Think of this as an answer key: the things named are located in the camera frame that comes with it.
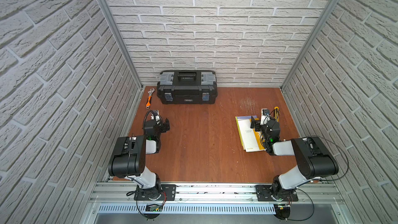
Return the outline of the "large white lined notebook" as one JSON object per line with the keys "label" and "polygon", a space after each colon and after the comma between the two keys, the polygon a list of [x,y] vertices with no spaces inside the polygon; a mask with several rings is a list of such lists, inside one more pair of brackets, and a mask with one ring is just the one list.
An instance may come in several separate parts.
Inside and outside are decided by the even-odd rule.
{"label": "large white lined notebook", "polygon": [[264,151],[259,132],[250,128],[250,121],[249,119],[236,120],[241,145],[246,152]]}

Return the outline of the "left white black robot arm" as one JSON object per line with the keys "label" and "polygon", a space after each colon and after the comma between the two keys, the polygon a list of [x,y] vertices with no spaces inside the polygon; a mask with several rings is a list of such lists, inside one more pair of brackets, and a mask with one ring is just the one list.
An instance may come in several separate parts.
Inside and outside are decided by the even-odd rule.
{"label": "left white black robot arm", "polygon": [[170,122],[151,119],[145,122],[144,135],[119,137],[108,163],[108,174],[137,183],[129,192],[136,201],[173,201],[175,185],[161,184],[158,174],[146,167],[146,156],[160,151],[160,135],[170,130]]}

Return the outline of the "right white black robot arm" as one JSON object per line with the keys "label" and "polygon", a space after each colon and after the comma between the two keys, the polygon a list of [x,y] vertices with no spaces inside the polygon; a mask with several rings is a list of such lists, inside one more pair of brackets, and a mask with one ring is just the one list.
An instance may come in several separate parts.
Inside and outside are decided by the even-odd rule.
{"label": "right white black robot arm", "polygon": [[281,141],[280,125],[274,118],[266,123],[251,118],[250,127],[260,132],[260,144],[270,156],[293,156],[296,160],[296,166],[275,176],[271,185],[256,185],[258,201],[295,202],[296,190],[301,185],[338,174],[339,164],[324,145],[325,138],[309,136]]}

